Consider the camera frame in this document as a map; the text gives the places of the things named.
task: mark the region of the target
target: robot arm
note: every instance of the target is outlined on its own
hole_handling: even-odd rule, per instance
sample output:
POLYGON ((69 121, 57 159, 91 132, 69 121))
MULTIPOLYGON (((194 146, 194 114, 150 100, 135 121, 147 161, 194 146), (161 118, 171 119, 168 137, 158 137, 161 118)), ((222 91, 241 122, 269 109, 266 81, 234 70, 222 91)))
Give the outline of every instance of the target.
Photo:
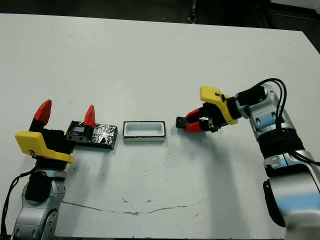
POLYGON ((205 102, 203 107, 186 117, 177 117, 176 127, 190 132, 216 132, 236 124, 241 117, 249 119, 264 157, 268 180, 263 190, 270 217, 286 228, 286 240, 319 239, 319 163, 305 150, 287 112, 282 108, 279 114, 275 90, 268 84, 257 84, 228 97, 217 88, 202 86, 200 98, 205 102))
MULTIPOLYGON (((22 208, 16 219, 11 240, 52 240, 58 221, 60 204, 65 196, 64 171, 73 162, 71 153, 75 142, 62 130, 48 130, 51 113, 51 100, 45 101, 35 113, 29 131, 20 131, 15 138, 24 154, 36 159, 35 167, 23 173, 12 182, 6 200, 8 209, 9 195, 20 177, 30 174, 21 198, 22 208)), ((95 122, 95 110, 91 105, 83 122, 82 142, 91 139, 95 122)), ((7 210, 2 213, 1 236, 7 240, 5 226, 7 210)))

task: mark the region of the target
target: aluminum foil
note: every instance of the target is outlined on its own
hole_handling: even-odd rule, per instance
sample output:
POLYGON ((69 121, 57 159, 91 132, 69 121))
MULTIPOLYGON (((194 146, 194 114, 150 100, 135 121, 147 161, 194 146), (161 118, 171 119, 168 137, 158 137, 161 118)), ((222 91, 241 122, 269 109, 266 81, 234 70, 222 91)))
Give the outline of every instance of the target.
POLYGON ((114 125, 96 124, 90 143, 111 145, 115 137, 116 128, 114 125))

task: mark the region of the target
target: foil-wrapped block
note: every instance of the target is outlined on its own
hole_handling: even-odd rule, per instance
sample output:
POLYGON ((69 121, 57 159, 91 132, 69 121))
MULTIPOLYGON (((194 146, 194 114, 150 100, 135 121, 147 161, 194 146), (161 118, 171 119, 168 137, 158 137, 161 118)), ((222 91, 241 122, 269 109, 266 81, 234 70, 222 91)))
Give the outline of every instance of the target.
POLYGON ((75 145, 78 146, 114 149, 118 135, 117 126, 96 123, 92 138, 87 141, 83 141, 82 138, 84 136, 84 129, 83 121, 72 121, 66 131, 66 139, 74 141, 75 145))

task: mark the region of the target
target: white table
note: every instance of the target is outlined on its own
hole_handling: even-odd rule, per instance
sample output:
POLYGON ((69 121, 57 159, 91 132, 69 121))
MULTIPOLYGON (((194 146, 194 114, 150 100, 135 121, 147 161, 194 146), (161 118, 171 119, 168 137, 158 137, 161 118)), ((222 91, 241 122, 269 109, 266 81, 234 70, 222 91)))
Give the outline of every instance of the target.
MULTIPOLYGON (((319 160, 320 55, 302 32, 0 14, 0 205, 35 163, 14 135, 51 99, 48 129, 66 130, 90 104, 97 123, 119 128, 112 151, 74 150, 64 201, 87 207, 62 203, 57 236, 283 238, 249 121, 214 134, 175 128, 202 105, 201 85, 234 95, 270 77, 285 81, 286 109, 319 160), (165 121, 166 142, 123 143, 123 121, 136 120, 165 121)), ((11 195, 9 232, 27 180, 11 195)))

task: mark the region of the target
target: black floor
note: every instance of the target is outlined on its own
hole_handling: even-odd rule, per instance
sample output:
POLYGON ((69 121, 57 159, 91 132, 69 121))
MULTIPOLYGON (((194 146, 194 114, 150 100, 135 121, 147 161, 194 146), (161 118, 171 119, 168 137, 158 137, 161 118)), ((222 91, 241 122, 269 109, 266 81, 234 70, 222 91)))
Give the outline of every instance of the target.
POLYGON ((298 30, 320 53, 320 15, 269 0, 0 0, 0 13, 298 30))

